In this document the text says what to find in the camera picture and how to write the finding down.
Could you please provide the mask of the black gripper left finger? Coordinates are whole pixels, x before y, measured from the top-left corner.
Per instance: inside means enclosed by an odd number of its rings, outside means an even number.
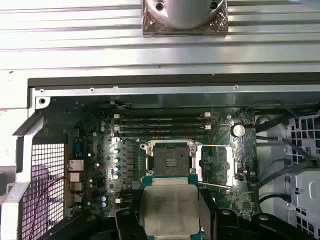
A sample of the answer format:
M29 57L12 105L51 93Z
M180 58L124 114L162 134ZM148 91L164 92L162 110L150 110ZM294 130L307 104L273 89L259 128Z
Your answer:
M134 211L125 208L114 216L98 217L85 232L85 240L147 240Z

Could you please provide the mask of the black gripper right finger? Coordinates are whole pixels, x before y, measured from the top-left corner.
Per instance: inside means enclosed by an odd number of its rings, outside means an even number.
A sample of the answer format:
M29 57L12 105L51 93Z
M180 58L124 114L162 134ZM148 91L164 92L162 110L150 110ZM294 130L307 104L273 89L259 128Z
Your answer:
M269 213L251 220L228 208L218 208L208 189L199 191L199 222L208 240L318 240L320 229L297 216L293 226Z

